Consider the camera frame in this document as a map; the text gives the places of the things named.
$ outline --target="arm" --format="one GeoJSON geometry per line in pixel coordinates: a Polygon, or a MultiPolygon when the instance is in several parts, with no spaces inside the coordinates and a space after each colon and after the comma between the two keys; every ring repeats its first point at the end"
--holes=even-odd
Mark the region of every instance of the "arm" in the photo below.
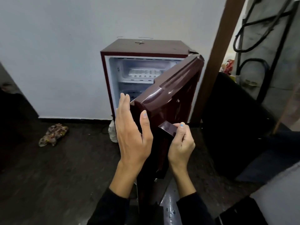
{"type": "Polygon", "coordinates": [[[174,125],[177,133],[171,143],[168,159],[180,196],[177,206],[182,224],[215,224],[188,175],[188,160],[195,148],[190,128],[183,122],[174,125]]]}
{"type": "Polygon", "coordinates": [[[115,121],[121,159],[109,189],[101,197],[88,225],[125,224],[130,191],[151,153],[153,136],[147,112],[144,110],[140,115],[141,134],[133,121],[129,103],[129,95],[121,93],[115,121]]]}

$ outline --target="freezer compartment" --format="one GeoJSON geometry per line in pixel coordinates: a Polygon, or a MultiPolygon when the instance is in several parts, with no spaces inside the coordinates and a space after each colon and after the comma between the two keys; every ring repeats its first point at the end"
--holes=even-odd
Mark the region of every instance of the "freezer compartment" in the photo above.
{"type": "Polygon", "coordinates": [[[119,82],[120,93],[123,92],[124,94],[129,94],[130,101],[134,100],[136,97],[138,97],[140,94],[142,94],[142,92],[145,91],[150,86],[151,86],[151,84],[119,82]]]}
{"type": "Polygon", "coordinates": [[[110,58],[117,67],[118,80],[123,83],[153,84],[154,79],[180,62],[180,60],[159,60],[139,58],[110,58]]]}

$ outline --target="maroon refrigerator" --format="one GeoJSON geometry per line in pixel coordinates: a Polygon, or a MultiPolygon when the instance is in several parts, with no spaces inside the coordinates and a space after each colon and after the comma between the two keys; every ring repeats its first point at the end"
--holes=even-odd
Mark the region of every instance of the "maroon refrigerator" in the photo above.
{"type": "Polygon", "coordinates": [[[137,177],[140,212],[146,210],[156,178],[163,178],[176,128],[187,122],[204,59],[182,41],[118,39],[101,51],[107,90],[115,119],[120,93],[129,94],[130,111],[140,128],[147,111],[153,133],[151,155],[137,177]]]}

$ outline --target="crumpled plastic bag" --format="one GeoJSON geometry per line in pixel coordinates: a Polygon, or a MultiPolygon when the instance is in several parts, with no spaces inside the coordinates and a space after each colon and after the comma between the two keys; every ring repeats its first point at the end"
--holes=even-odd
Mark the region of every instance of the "crumpled plastic bag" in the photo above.
{"type": "Polygon", "coordinates": [[[60,123],[51,125],[48,128],[46,135],[40,139],[38,145],[40,147],[46,146],[47,144],[52,144],[52,146],[55,146],[57,140],[63,137],[68,132],[68,130],[68,126],[64,126],[60,123]]]}
{"type": "Polygon", "coordinates": [[[115,130],[115,122],[112,120],[108,126],[108,134],[110,135],[110,140],[114,143],[118,143],[117,132],[115,130]]]}

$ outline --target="refrigerator door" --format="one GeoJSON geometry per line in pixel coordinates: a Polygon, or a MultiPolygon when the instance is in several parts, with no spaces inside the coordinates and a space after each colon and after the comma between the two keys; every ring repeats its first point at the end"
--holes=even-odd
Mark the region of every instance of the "refrigerator door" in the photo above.
{"type": "Polygon", "coordinates": [[[137,177],[140,212],[149,204],[155,178],[168,169],[167,154],[176,133],[173,123],[187,122],[204,59],[191,55],[157,77],[154,84],[130,103],[140,132],[140,113],[147,111],[153,134],[151,155],[137,177]]]}

